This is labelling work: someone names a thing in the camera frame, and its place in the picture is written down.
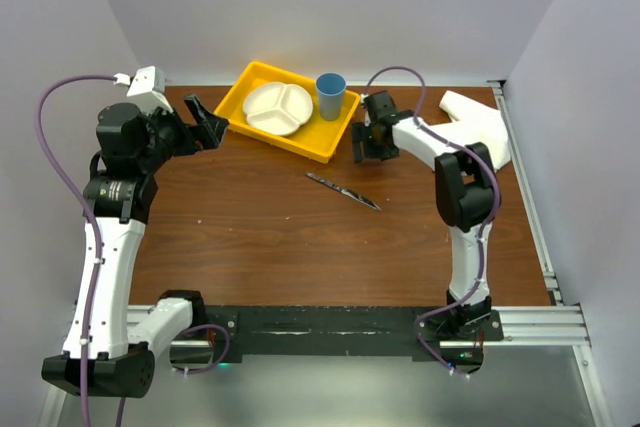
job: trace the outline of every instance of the gray floor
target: gray floor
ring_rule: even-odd
[[[185,378],[158,368],[124,426],[593,426],[570,347],[491,347],[470,382],[435,362],[401,358],[247,357]],[[92,399],[112,427],[115,399]],[[68,397],[59,425],[80,427]]]

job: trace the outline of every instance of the knife blade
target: knife blade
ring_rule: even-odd
[[[367,207],[371,207],[374,210],[381,211],[382,209],[373,202],[372,200],[367,199],[364,195],[360,195],[357,192],[354,192],[351,189],[347,189],[346,187],[340,187],[339,185],[334,184],[330,180],[323,179],[319,175],[312,174],[311,172],[307,172],[307,177],[315,180],[316,182],[320,182],[322,185],[326,185],[330,189],[336,190],[341,194],[346,195],[347,197],[351,197],[353,200],[357,200],[358,202],[366,205]]]

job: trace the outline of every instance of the plastic cup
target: plastic cup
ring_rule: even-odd
[[[335,72],[327,72],[316,79],[318,107],[324,120],[336,120],[340,117],[345,90],[347,81]]]

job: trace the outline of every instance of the yellow plastic bin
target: yellow plastic bin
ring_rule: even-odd
[[[300,127],[295,133],[281,137],[262,130],[258,130],[247,124],[242,104],[249,92],[267,82],[284,82],[285,84],[297,84],[303,87],[313,99],[313,114],[309,122]],[[216,115],[229,120],[229,128],[234,132],[263,140],[290,152],[304,155],[310,159],[326,164],[333,156],[338,142],[344,134],[349,120],[360,103],[360,95],[347,90],[344,94],[340,117],[327,121],[320,116],[318,109],[318,97],[316,95],[315,80],[304,75],[289,72],[287,70],[253,61],[231,90],[225,95],[220,105],[216,108]]]

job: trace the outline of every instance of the wood grain surface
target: wood grain surface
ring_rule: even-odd
[[[390,87],[413,109],[414,87]],[[429,123],[445,88],[431,88]],[[489,88],[452,88],[495,106]],[[228,87],[170,87],[211,110]],[[361,118],[363,112],[356,114]],[[314,172],[382,207],[376,212],[305,176]],[[442,305],[451,279],[448,228],[435,206],[434,175],[407,152],[354,164],[350,129],[320,164],[241,134],[221,147],[170,160],[134,271],[131,303],[166,289],[200,290],[208,304]],[[503,203],[491,233],[488,280],[496,305],[547,305],[544,280],[513,166],[500,170]]]

